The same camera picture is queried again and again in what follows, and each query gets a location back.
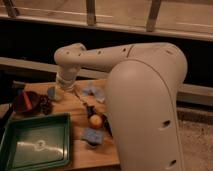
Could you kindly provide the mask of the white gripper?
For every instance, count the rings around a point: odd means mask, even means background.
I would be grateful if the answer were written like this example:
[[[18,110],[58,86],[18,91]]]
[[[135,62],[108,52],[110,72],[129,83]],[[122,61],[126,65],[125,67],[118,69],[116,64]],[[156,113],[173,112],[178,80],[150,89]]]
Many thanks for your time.
[[[56,75],[56,84],[63,90],[72,89],[74,86],[74,83],[75,81],[73,79],[65,80],[59,74]]]

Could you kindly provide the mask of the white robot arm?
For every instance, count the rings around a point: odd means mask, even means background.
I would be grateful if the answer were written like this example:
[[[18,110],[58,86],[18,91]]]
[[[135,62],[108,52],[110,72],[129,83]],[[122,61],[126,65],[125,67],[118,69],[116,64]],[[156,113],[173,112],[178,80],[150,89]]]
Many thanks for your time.
[[[108,73],[107,118],[122,171],[185,171],[176,99],[187,73],[171,43],[139,43],[88,50],[77,43],[56,50],[56,83],[74,85],[80,68]]]

